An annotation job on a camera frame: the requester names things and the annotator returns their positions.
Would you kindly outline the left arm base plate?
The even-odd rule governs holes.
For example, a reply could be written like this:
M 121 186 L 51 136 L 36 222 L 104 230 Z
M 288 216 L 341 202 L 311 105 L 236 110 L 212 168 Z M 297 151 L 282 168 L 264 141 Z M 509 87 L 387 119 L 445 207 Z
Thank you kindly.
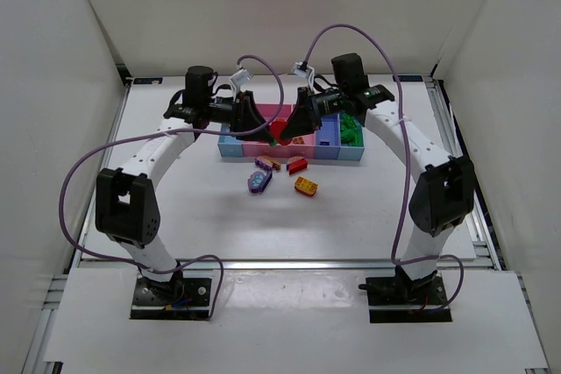
M 169 282 L 137 276 L 131 298 L 131 320 L 208 321 L 211 278 L 174 275 Z

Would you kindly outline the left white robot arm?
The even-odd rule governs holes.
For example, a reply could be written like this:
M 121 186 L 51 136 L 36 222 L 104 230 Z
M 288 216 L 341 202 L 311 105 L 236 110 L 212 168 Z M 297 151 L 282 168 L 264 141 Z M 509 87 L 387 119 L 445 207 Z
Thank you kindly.
M 189 67 L 184 89 L 176 92 L 163 115 L 159 136 L 148 140 L 116 169 L 104 168 L 96 179 L 96 229 L 118 243 L 138 265 L 142 276 L 168 283 L 178 262 L 158 237 L 160 210 L 155 190 L 165 173 L 209 123 L 226 124 L 240 140 L 273 141 L 250 91 L 252 78 L 240 68 L 229 81 L 230 97 L 214 91 L 217 73 Z

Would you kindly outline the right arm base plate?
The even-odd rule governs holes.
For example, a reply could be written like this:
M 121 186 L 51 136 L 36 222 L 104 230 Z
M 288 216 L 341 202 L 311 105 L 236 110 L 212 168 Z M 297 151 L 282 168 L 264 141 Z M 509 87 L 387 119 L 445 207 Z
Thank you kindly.
M 448 307 L 437 310 L 448 300 L 441 276 L 408 294 L 398 288 L 395 277 L 366 278 L 359 290 L 366 293 L 371 324 L 452 322 Z

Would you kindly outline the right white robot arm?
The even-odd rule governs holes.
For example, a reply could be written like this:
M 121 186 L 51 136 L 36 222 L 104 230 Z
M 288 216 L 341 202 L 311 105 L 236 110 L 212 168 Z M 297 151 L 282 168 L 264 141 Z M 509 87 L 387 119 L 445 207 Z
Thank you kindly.
M 337 56 L 331 65 L 335 81 L 320 89 L 312 84 L 315 73 L 307 62 L 294 64 L 294 74 L 309 85 L 299 88 L 279 139 L 308 135 L 321 127 L 323 117 L 342 112 L 381 139 L 406 167 L 406 179 L 415 184 L 407 197 L 414 228 L 395 271 L 412 282 L 427 282 L 435 276 L 436 260 L 451 232 L 473 209 L 473 163 L 428 139 L 400 111 L 397 96 L 381 84 L 370 83 L 358 54 Z

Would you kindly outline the green lego brick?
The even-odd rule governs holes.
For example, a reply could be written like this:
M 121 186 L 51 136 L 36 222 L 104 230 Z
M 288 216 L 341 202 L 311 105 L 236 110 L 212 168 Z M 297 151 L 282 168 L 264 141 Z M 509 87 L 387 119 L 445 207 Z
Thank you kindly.
M 363 145 L 362 129 L 355 117 L 346 113 L 340 115 L 340 138 L 342 145 L 350 147 Z

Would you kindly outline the yellow curved lego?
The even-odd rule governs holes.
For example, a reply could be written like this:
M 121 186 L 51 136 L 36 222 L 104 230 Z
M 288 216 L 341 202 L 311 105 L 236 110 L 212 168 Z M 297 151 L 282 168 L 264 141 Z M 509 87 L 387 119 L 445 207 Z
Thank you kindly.
M 295 191 L 303 194 L 307 197 L 313 197 L 316 195 L 318 190 L 318 185 L 306 178 L 298 177 L 295 181 Z

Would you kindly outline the red heart lego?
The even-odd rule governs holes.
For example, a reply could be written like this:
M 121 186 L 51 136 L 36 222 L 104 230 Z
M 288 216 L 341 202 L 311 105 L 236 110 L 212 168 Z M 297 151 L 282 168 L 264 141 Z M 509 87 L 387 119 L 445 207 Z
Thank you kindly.
M 274 141 L 279 145 L 290 145 L 292 138 L 283 138 L 282 134 L 286 129 L 288 122 L 283 119 L 275 119 L 270 123 L 270 132 L 273 135 Z

